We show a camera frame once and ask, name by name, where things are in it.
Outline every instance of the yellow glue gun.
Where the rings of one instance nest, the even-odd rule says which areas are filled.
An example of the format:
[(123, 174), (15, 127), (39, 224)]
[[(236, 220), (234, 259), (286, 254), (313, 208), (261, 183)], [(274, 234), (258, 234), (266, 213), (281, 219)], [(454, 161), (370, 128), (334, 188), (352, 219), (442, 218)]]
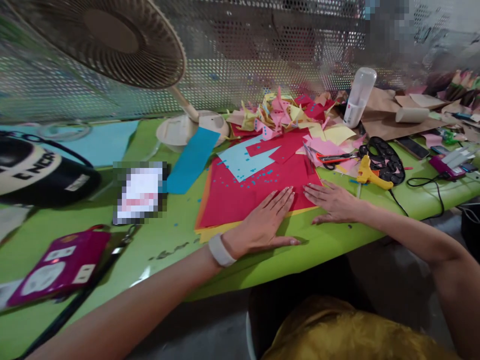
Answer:
[(372, 172), (372, 169), (370, 168), (370, 157), (367, 154), (361, 158), (356, 181), (362, 184), (371, 182), (384, 190), (390, 190), (394, 187), (393, 182), (382, 180)]

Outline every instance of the pink pouch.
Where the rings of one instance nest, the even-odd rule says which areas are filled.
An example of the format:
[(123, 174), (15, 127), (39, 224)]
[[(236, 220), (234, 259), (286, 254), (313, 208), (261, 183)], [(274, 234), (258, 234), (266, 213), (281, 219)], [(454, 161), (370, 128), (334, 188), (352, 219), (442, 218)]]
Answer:
[(54, 240), (42, 259), (8, 299), (14, 307), (83, 287), (90, 279), (107, 243), (109, 232), (76, 232)]

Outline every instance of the paper roll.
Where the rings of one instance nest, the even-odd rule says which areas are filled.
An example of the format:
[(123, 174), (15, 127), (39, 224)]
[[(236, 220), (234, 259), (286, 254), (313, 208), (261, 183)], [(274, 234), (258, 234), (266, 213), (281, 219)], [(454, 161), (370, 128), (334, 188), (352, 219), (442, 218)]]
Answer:
[(401, 107), (395, 116), (397, 123), (423, 123), (429, 117), (430, 110), (423, 107)]

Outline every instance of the electric fan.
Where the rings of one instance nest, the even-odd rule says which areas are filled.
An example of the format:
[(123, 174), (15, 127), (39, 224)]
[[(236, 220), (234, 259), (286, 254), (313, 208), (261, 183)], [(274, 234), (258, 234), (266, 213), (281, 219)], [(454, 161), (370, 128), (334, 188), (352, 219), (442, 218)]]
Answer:
[(156, 131), (181, 152), (198, 126), (229, 135), (223, 117), (196, 111), (176, 87), (185, 74), (185, 51), (175, 30), (151, 0), (6, 0), (30, 28), (55, 48), (110, 79), (133, 87), (168, 89), (185, 114)]

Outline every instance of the floor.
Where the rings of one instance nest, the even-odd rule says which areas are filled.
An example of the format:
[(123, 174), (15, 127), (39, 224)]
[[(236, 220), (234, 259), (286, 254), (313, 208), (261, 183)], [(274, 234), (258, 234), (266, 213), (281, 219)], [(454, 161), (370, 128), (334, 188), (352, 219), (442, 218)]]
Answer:
[[(427, 222), (465, 245), (459, 210)], [(379, 315), (455, 349), (424, 262), (389, 238), (358, 248), (347, 257)], [(128, 359), (255, 359), (248, 320), (249, 295), (247, 289), (182, 304)]]

